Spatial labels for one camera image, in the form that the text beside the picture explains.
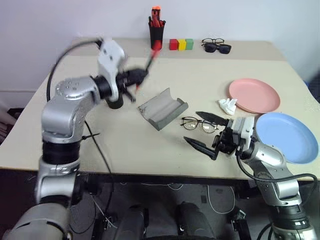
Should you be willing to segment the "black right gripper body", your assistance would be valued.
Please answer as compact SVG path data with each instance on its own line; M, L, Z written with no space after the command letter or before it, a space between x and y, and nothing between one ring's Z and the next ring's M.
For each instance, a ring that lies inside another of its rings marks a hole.
M236 146L233 141L233 130L230 127L226 127L219 135L216 135L212 143L213 151L216 154L222 152L230 155L236 149Z

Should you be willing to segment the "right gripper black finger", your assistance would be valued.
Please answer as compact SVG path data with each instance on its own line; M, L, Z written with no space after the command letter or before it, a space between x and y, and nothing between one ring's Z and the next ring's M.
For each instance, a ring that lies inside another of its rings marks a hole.
M208 148L203 142L186 136L184 136L183 138L189 145L191 145L198 152L205 154L213 161L217 159L217 153L213 149Z
M218 115L215 115L213 113L204 112L204 111L196 111L195 112L199 117L201 117L203 120L208 121L210 123L214 123L219 126L227 126L229 123L228 119L222 118Z

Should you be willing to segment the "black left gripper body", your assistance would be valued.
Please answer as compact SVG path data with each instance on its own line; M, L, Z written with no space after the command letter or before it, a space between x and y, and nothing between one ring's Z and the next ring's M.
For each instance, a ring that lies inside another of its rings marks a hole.
M127 87L134 85L132 76L133 75L131 70L120 72L116 75L115 81L120 93L123 94L127 91Z

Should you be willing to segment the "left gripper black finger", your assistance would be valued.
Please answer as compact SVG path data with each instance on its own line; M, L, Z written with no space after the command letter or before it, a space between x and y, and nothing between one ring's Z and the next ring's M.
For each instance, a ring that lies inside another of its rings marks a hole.
M149 71L143 68L135 68L129 71L129 79L133 83L142 83L148 76Z
M124 95L126 97L128 97L128 99L130 100L131 103L135 103L136 102L136 97L134 95L132 95L127 88L124 89Z

